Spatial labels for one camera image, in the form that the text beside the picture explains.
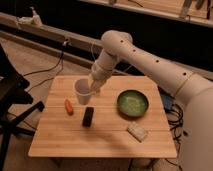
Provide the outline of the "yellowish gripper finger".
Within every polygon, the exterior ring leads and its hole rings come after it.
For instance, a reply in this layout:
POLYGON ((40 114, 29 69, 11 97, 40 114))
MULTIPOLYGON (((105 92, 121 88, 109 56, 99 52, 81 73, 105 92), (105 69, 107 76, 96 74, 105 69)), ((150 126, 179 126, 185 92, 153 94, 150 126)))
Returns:
POLYGON ((99 93, 102 85, 103 85, 103 82, 100 80, 93 80, 93 79, 89 80, 89 88, 90 88, 90 91, 93 93, 99 93))

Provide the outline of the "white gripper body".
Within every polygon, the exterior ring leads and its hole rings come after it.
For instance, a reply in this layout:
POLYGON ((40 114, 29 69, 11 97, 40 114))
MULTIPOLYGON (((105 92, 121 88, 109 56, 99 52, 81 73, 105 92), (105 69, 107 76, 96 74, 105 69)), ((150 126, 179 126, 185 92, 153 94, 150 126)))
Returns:
POLYGON ((108 78, 111 77, 114 68, 114 62, 96 60, 91 67, 91 82, 94 83, 106 81, 108 78))

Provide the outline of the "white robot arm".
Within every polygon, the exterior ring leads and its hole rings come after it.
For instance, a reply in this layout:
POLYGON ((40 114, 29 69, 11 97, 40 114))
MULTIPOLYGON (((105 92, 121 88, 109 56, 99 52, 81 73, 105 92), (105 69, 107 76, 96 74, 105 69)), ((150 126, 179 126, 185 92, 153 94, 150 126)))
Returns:
POLYGON ((89 77, 97 91, 125 60, 178 101, 184 110, 179 164, 183 171, 213 171, 213 82, 168 60, 137 48, 126 32, 110 30, 101 37, 102 51, 89 77))

